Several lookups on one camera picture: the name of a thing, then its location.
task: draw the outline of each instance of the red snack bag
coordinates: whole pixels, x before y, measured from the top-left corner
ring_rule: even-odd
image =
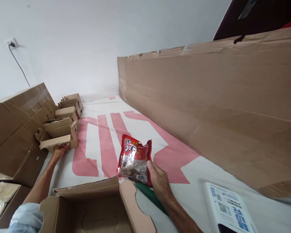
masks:
[[[147,160],[152,161],[151,151],[152,140],[149,140],[143,146],[138,140],[123,134],[117,174],[152,186],[150,173],[146,165]]]

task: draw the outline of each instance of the power outlet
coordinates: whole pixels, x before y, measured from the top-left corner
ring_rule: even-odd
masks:
[[[4,44],[6,45],[7,49],[9,49],[9,44],[10,44],[11,42],[13,42],[13,43],[15,44],[15,47],[10,46],[10,49],[11,49],[11,50],[16,49],[16,48],[19,47],[19,45],[18,45],[16,39],[12,37],[12,38],[7,39],[7,40],[4,41]]]

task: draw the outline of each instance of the power cord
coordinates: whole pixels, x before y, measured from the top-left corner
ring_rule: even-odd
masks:
[[[14,54],[12,53],[12,50],[11,50],[10,46],[11,46],[11,47],[15,47],[15,44],[14,44],[13,42],[10,42],[10,43],[9,43],[9,50],[10,50],[12,56],[14,57]],[[20,65],[19,65],[19,63],[18,63],[18,61],[16,60],[15,57],[14,57],[14,59],[15,59],[17,65],[20,67]],[[27,81],[27,83],[28,83],[28,80],[27,80],[26,75],[25,75],[24,72],[23,72],[23,75],[24,75],[24,77],[25,77],[25,79],[26,79],[26,81]]]

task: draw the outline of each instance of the green object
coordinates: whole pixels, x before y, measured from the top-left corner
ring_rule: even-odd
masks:
[[[164,214],[167,214],[165,208],[163,207],[163,205],[159,202],[159,200],[157,199],[157,197],[154,194],[154,191],[151,190],[148,186],[146,186],[143,183],[137,183],[135,182],[135,186],[137,187],[137,189],[139,189],[154,205],[156,205]]]

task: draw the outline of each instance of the light blue sleeve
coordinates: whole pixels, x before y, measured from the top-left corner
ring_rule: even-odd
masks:
[[[40,204],[26,203],[15,211],[8,233],[38,233],[42,227],[43,214],[39,211]]]

